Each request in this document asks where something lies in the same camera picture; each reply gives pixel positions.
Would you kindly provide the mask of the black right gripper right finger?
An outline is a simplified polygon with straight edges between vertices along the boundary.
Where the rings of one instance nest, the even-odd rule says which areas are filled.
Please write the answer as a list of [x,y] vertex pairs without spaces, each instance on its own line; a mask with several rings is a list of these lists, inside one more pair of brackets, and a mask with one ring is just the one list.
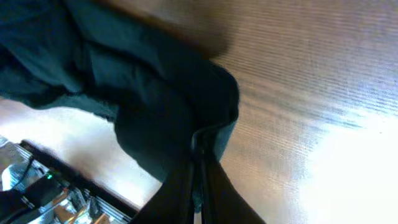
[[265,224],[240,196],[214,155],[201,160],[204,204],[202,220],[208,224]]

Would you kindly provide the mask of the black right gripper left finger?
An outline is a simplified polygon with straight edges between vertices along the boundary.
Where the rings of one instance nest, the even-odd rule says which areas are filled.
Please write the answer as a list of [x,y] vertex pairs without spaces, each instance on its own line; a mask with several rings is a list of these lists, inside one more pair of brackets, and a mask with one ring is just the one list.
[[177,164],[130,224],[192,224],[195,160],[187,157]]

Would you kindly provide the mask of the dark green t-shirt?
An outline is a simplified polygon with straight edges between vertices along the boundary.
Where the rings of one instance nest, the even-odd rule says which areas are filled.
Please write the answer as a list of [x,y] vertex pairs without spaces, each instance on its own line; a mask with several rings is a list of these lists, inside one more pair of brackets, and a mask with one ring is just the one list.
[[159,181],[197,144],[220,159],[239,103],[223,67],[92,1],[1,2],[1,96],[107,119],[122,150]]

